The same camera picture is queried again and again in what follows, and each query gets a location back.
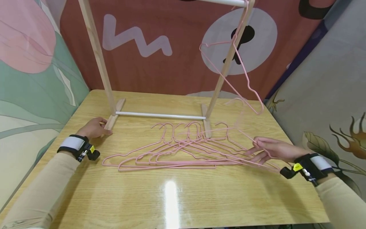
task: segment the wooden rack foot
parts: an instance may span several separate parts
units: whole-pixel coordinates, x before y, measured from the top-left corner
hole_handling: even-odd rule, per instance
[[[203,103],[201,104],[201,110],[202,110],[202,116],[206,116],[206,113],[207,113],[206,104],[203,104]],[[206,138],[211,138],[212,137],[211,122],[209,119],[203,120],[203,127],[205,128]]]
[[[125,102],[126,102],[126,99],[120,99],[117,102],[116,111],[121,111]],[[114,126],[114,123],[116,122],[117,118],[118,118],[118,115],[111,114],[110,117],[108,118],[107,124],[105,125],[104,129],[106,129],[106,130],[112,130],[113,129],[113,126]]]

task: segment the pink zigzag shape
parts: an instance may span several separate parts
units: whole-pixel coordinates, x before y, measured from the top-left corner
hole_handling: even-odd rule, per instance
[[[110,51],[131,40],[135,40],[137,48],[143,57],[148,57],[159,49],[163,51],[165,56],[171,56],[173,53],[169,39],[166,36],[159,36],[147,45],[141,29],[136,26],[116,35],[116,18],[111,14],[104,16],[102,44],[104,49]]]

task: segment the forearm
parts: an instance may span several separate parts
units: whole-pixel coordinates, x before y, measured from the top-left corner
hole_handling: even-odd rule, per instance
[[[0,228],[49,228],[79,164],[68,152],[56,154],[20,195]]]
[[[365,228],[366,203],[341,179],[330,174],[316,190],[335,229]]]

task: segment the white crossbar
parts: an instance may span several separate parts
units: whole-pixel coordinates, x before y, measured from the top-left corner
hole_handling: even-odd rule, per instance
[[[205,120],[206,119],[206,117],[204,117],[204,116],[168,115],[168,114],[138,113],[138,112],[124,112],[124,111],[117,111],[116,115],[158,117],[158,118],[176,118],[176,119],[193,119],[193,120]]]
[[[219,3],[224,5],[232,5],[237,7],[246,7],[247,4],[244,0],[200,0],[200,1],[208,1],[212,3]]]

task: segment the table surface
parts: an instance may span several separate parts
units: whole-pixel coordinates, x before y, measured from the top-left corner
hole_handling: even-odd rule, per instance
[[[210,98],[113,92],[116,101],[126,98],[123,111],[201,115],[201,103]],[[242,110],[240,101],[226,105],[218,99],[211,125],[233,125]],[[249,101],[256,109],[258,101]],[[74,134],[93,117],[108,118],[103,90],[89,93],[60,135],[0,214],[2,221],[18,196],[55,155],[68,135]],[[314,187],[297,175],[287,180],[280,174],[248,166],[219,166],[216,169],[157,169],[118,172],[102,166],[110,155],[129,152],[157,142],[158,122],[181,120],[120,116],[113,135],[92,141],[101,152],[97,162],[85,160],[72,177],[61,209],[51,228],[207,228],[221,226],[279,225],[328,222]],[[249,136],[290,140],[265,109],[256,115],[245,108],[240,128]],[[251,141],[232,131],[230,137],[250,148]]]

